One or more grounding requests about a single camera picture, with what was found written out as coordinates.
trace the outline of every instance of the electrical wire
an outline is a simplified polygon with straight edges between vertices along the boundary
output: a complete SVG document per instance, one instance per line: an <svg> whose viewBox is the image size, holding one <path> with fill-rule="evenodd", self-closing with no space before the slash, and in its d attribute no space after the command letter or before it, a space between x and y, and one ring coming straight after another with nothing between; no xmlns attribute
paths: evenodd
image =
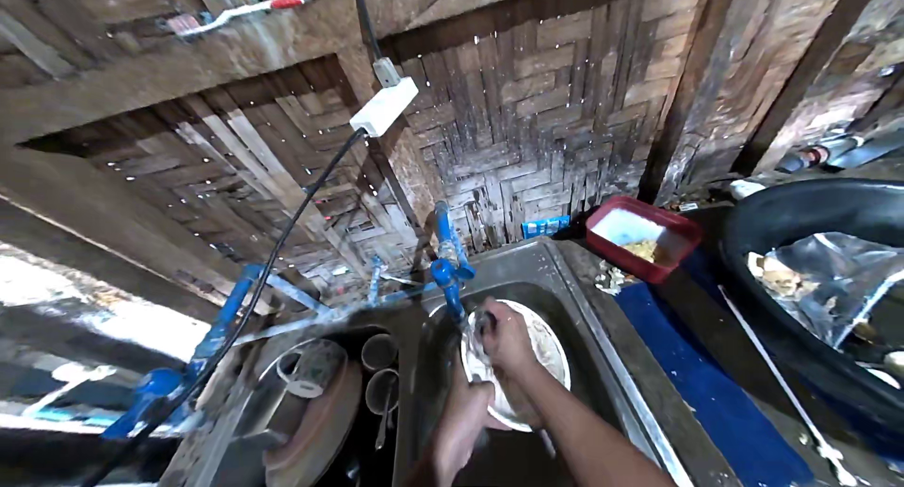
<svg viewBox="0 0 904 487"><path fill-rule="evenodd" d="M266 265L264 269L260 272L257 280L257 286L254 289L254 294L251 297L250 303L245 308L245 312L242 315L242 318L239 319L239 324L232 329L232 333L230 333L229 337L225 342L222 343L220 348L207 360L207 364L204 365L204 369L198 373L198 377L194 380L189 388L183 390L179 393L175 398L169 401L168 405L162 408L161 411L153 414L151 418L147 421L147 425L145 428L141 429L141 431L135 435L132 439L130 439L120 450L119 452L113 456L109 461L104 463L103 466L100 467L94 474L92 474L87 480L85 480L81 487L95 487L101 480L103 480L111 471L116 469L119 464L121 464L125 459L129 458L129 456L135 452L135 450L151 435L151 433L161 424L169 418L170 414L172 414L175 409L181 406L185 401L187 401L192 394L204 386L207 383L207 380L210 378L210 375L213 374L214 369L216 369L217 365L226 356L226 353L232 347L232 344L235 343L235 340L242 333L242 329L248 323L251 314L254 312L255 306L257 306L258 301L260 300L260 296L264 292L264 287L266 285L266 276L270 273L270 270L273 268L274 262L277 260L277 256L279 255L279 249L286 243L289 233L292 231L292 227L296 222L301 218L301 214L304 213L307 204L311 202L311 199L314 197L314 193L317 192L323 185L323 182L329 178L330 173L333 172L333 169L336 167L336 164L339 163L339 160L345 155L346 152L365 134L367 134L364 128L357 129L348 140L345 141L345 145L339 150L338 153L335 154L330 163L326 166L326 168L320 174L320 177L314 184L309 188L307 195L305 196L305 200L302 201L299 209L295 212L295 215L292 215L291 220L289 220L288 225L283 230L282 235L279 236L276 245L273 247L273 250L270 251L270 256L266 260Z"/></svg>
<svg viewBox="0 0 904 487"><path fill-rule="evenodd" d="M367 14L367 2L364 0L355 0L355 5L358 7L358 21L367 32L367 38L370 39L371 51L373 52L373 60L376 62L379 58L383 57L383 54L379 51L377 36L373 33L373 26L371 25L371 17Z"/></svg>

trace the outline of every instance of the blue faucet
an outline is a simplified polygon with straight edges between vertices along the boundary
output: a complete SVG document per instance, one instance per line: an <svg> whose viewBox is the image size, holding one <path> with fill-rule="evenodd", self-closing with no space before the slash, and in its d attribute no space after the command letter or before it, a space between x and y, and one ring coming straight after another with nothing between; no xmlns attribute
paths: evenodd
<svg viewBox="0 0 904 487"><path fill-rule="evenodd" d="M461 281L474 278L474 268L468 264L468 256L461 245L458 234L449 223L449 205L446 201L438 201L433 209L436 217L436 238L439 240L439 248L436 256L438 259L430 264L430 273L436 285L446 295L446 313L459 328L465 325L467 314L461 304L459 292Z"/></svg>

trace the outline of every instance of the utensil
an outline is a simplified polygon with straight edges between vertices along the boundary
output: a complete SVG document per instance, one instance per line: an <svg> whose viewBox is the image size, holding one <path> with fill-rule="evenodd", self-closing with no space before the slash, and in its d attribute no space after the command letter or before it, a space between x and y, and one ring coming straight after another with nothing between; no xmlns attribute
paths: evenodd
<svg viewBox="0 0 904 487"><path fill-rule="evenodd" d="M392 365L399 354L399 346L389 333L378 333L370 337L361 347L361 363L370 372L376 372Z"/></svg>
<svg viewBox="0 0 904 487"><path fill-rule="evenodd" d="M379 419L379 432L377 433L377 443L374 445L374 450L380 450L383 447L383 444L386 443L386 421L389 420L390 396L394 385L395 381L393 380L390 382L390 389L386 394L386 402L383 405L383 416Z"/></svg>
<svg viewBox="0 0 904 487"><path fill-rule="evenodd" d="M382 416L375 447L383 447L386 441L386 426L390 416L399 406L399 372L392 368L384 368L371 377L364 389L364 404L371 413Z"/></svg>

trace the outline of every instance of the dirty dishes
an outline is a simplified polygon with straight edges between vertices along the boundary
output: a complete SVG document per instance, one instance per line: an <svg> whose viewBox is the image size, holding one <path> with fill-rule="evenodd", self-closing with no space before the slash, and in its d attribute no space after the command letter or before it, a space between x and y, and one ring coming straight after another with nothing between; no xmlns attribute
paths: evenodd
<svg viewBox="0 0 904 487"><path fill-rule="evenodd" d="M533 354L552 377L559 380L565 389L571 390L571 370L568 358L565 357L565 349L562 348L559 338L553 333L549 324L539 314L517 301L499 301L525 317ZM475 380L492 382L495 388L495 400L487 409L492 417L514 430L532 432L532 426L538 425L539 419L520 389L513 383L507 382L506 379L496 377L489 358L484 354L483 345L480 344L479 323L477 322L479 319L486 318L482 318L480 312L471 312L468 316L468 328L465 333L462 333L461 361L465 367L468 382Z"/></svg>

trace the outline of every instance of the mug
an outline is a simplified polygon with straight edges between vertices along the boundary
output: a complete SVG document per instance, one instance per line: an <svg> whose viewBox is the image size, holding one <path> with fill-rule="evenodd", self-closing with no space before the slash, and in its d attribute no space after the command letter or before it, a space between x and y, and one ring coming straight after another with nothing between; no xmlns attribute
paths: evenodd
<svg viewBox="0 0 904 487"><path fill-rule="evenodd" d="M291 372L286 372L284 358L298 355ZM348 354L339 344L326 339L302 342L279 355L276 367L279 377L286 381L289 393L300 398L320 397L336 372L348 361Z"/></svg>

